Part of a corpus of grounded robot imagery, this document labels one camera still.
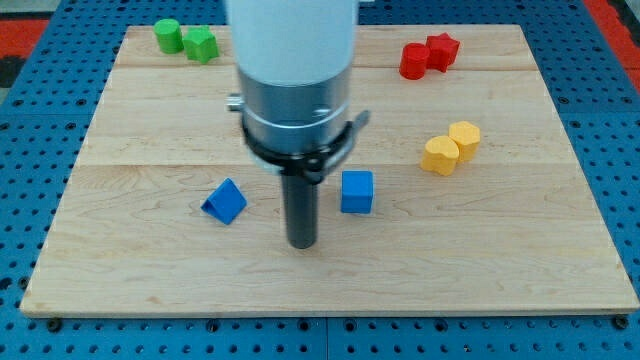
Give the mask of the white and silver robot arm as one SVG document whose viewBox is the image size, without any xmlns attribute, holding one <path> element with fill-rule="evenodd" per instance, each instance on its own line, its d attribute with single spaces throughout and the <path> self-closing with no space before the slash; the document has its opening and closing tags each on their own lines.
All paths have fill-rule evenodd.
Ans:
<svg viewBox="0 0 640 360">
<path fill-rule="evenodd" d="M 265 168 L 334 143 L 349 115 L 356 0 L 227 0 L 245 141 Z"/>
</svg>

